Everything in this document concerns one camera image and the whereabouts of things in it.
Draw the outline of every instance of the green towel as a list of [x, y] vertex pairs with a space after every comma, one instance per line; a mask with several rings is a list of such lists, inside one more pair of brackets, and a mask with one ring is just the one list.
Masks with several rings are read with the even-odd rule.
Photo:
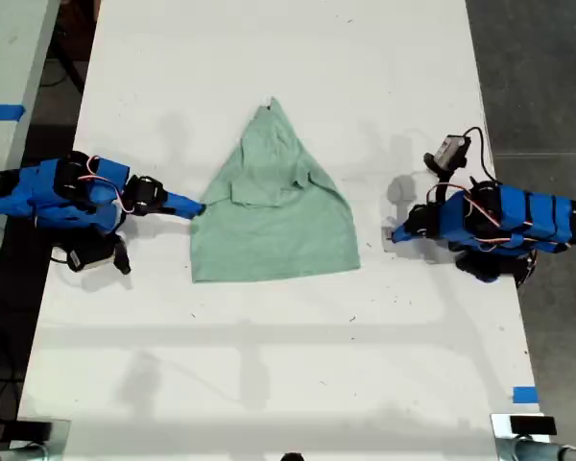
[[192, 222], [192, 280], [287, 279], [358, 269], [352, 213], [274, 99], [261, 107]]

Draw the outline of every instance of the red wire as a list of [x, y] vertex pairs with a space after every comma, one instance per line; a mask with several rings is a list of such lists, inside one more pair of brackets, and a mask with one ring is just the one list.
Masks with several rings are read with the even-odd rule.
[[119, 206], [122, 208], [122, 211], [124, 211], [125, 213], [132, 213], [134, 211], [134, 208], [133, 209], [126, 209], [126, 207], [124, 206], [124, 202], [122, 202], [122, 195], [121, 195], [119, 189], [117, 188], [117, 186], [112, 181], [108, 180], [107, 178], [103, 178], [102, 176], [98, 176], [96, 174], [96, 172], [92, 170], [90, 164], [96, 158], [99, 158], [99, 157], [93, 156], [93, 157], [90, 157], [87, 159], [87, 162], [85, 163], [85, 167], [87, 168], [89, 175], [79, 176], [78, 179], [82, 180], [82, 181], [99, 180], [99, 181], [103, 181], [103, 182], [106, 182], [106, 183], [112, 185], [113, 189], [115, 189], [115, 195], [117, 196], [117, 202], [119, 203]]

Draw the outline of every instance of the folded fabric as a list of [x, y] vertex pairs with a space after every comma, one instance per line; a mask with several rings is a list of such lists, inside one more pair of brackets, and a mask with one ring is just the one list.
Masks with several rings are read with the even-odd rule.
[[360, 267], [348, 203], [274, 99], [261, 107], [192, 222], [194, 281], [287, 279]]

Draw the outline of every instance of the white tabletop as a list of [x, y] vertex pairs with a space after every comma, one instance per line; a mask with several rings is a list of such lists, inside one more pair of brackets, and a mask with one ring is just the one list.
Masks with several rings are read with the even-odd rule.
[[71, 420], [66, 459], [494, 459], [490, 414], [533, 385], [513, 281], [380, 232], [435, 182], [422, 154], [484, 124], [464, 1], [105, 0], [75, 148], [197, 198], [271, 96], [362, 268], [192, 284], [188, 223], [132, 218], [129, 277], [50, 268], [20, 417]]
[[[19, 122], [0, 121], [0, 170], [18, 168], [60, 0], [0, 0], [0, 104], [21, 104]], [[0, 216], [0, 246], [4, 216]]]

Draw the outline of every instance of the blue robotic arm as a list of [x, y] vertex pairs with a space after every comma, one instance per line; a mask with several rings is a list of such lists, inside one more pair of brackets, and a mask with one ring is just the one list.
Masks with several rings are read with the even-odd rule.
[[[482, 131], [474, 129], [482, 143]], [[559, 253], [576, 244], [576, 202], [502, 184], [489, 175], [484, 160], [491, 180], [471, 179], [470, 190], [459, 187], [462, 190], [447, 200], [446, 190], [453, 185], [448, 181], [467, 164], [469, 131], [448, 136], [435, 156], [425, 155], [424, 162], [440, 180], [436, 199], [429, 201], [427, 196], [425, 205], [414, 206], [390, 237], [395, 243], [414, 238], [447, 240], [449, 250], [463, 252], [457, 259], [461, 270], [482, 281], [512, 274], [520, 285], [533, 272], [538, 250]]]
[[127, 215], [193, 219], [204, 212], [203, 204], [167, 192], [161, 182], [129, 174], [126, 165], [81, 152], [0, 171], [0, 214], [34, 219], [66, 251], [73, 271], [113, 259], [127, 274], [126, 247], [115, 233]]

